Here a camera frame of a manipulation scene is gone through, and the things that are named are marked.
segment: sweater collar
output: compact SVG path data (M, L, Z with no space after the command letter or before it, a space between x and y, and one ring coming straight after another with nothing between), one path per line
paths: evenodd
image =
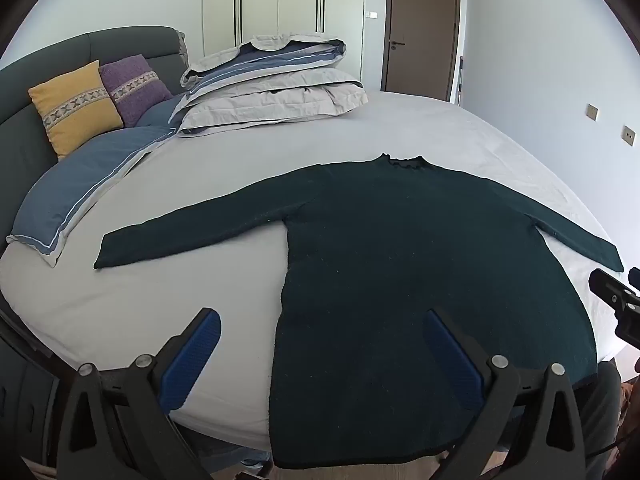
M382 164L388 164L391 166L398 166L400 168L409 168L411 170L421 170L422 168L433 168L433 164L426 161L421 155L416 156L415 158L391 158L386 153L380 155L377 159L377 162Z

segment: white wall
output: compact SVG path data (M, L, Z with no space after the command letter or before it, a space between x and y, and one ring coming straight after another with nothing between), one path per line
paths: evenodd
M546 164L640 265L640 56L603 0L468 0L463 105ZM587 103L600 108L594 123Z
M460 0L460 31L458 37L458 60L456 61L456 73L451 101L455 101L460 56L463 55L466 33L466 1ZM382 63L385 52L385 15L386 0L365 0L365 11L377 12L378 18L365 18L364 20L364 45L362 50L362 83L369 91L380 90L382 82Z
M0 58L0 68L78 34L127 25L176 28L186 35L190 59L203 56L202 0L39 0Z

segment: metal bolt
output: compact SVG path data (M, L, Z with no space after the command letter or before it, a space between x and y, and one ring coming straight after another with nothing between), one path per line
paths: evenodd
M504 355L494 355L491 362L496 368L506 368L509 366L509 360Z
M94 371L94 367L89 363L85 363L78 368L78 373L83 377L89 375L93 371Z
M564 375L564 367L560 363L553 363L551 365L551 371L556 375Z
M149 354L142 354L136 358L136 366L138 368L146 368L151 364L153 358Z

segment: cable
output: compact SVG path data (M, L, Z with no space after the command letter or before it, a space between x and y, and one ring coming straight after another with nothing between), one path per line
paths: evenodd
M637 428L635 428L633 431L631 431L630 433L626 434L624 437L620 438L619 440L615 441L613 444L611 444L610 446L604 447L603 449L599 450L599 451L594 451L593 453L589 453L585 459L586 460L590 460L591 458L601 455L603 453L606 453L607 451L611 451L612 449L614 449L615 447L618 447L620 444L622 444L623 442L626 442L628 439L630 439L632 436L634 436L636 434L636 432L640 430L640 426L638 426Z

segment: dark gray headboard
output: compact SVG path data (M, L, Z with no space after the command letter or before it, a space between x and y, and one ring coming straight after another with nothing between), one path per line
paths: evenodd
M28 89L76 70L142 54L173 94L182 92L186 66L180 37L169 27L100 30L53 44L0 70L0 255L15 215L31 186L57 163Z

